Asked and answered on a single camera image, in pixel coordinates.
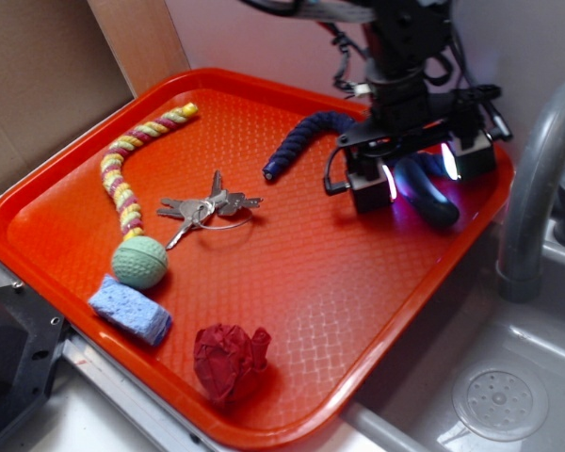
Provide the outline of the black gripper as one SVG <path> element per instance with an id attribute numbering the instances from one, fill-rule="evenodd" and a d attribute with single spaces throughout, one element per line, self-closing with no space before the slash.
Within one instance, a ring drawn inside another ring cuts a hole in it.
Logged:
<path id="1" fill-rule="evenodd" d="M 444 169 L 453 181 L 468 181 L 496 168 L 493 142 L 512 139 L 504 118 L 492 104 L 502 90 L 476 85 L 416 96 L 394 105 L 373 105 L 370 115 L 337 138 L 343 150 L 355 149 L 363 158 L 385 161 L 441 144 Z M 382 162 L 366 171 L 348 171 L 354 207 L 365 214 L 395 202 L 394 177 Z"/>

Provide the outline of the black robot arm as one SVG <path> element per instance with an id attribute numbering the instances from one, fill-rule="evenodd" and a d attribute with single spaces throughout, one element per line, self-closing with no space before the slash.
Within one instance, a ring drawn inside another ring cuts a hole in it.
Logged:
<path id="1" fill-rule="evenodd" d="M 386 168 L 407 155 L 445 144 L 460 173 L 494 170 L 493 142 L 512 133 L 492 100 L 501 89 L 472 81 L 448 1 L 362 1 L 373 14 L 367 41 L 368 117 L 337 140 L 347 181 L 325 184 L 328 194 L 349 191 L 358 213 L 389 205 Z"/>

